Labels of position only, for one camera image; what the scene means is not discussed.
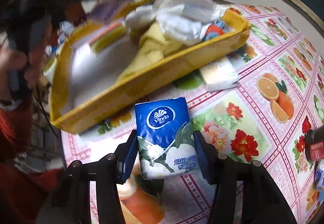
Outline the person left hand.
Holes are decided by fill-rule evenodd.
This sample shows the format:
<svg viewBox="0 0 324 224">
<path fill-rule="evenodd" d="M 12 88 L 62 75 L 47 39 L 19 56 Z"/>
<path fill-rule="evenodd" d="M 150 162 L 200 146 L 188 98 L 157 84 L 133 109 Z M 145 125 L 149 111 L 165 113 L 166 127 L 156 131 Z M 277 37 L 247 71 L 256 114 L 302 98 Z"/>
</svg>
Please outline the person left hand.
<svg viewBox="0 0 324 224">
<path fill-rule="evenodd" d="M 42 62 L 45 48 L 52 35 L 52 25 L 49 24 L 42 35 L 42 40 L 36 45 L 29 55 L 11 49 L 9 46 L 1 46 L 1 100 L 11 101 L 8 85 L 8 72 L 11 70 L 23 70 L 27 85 L 32 89 L 38 82 L 42 73 Z"/>
</svg>

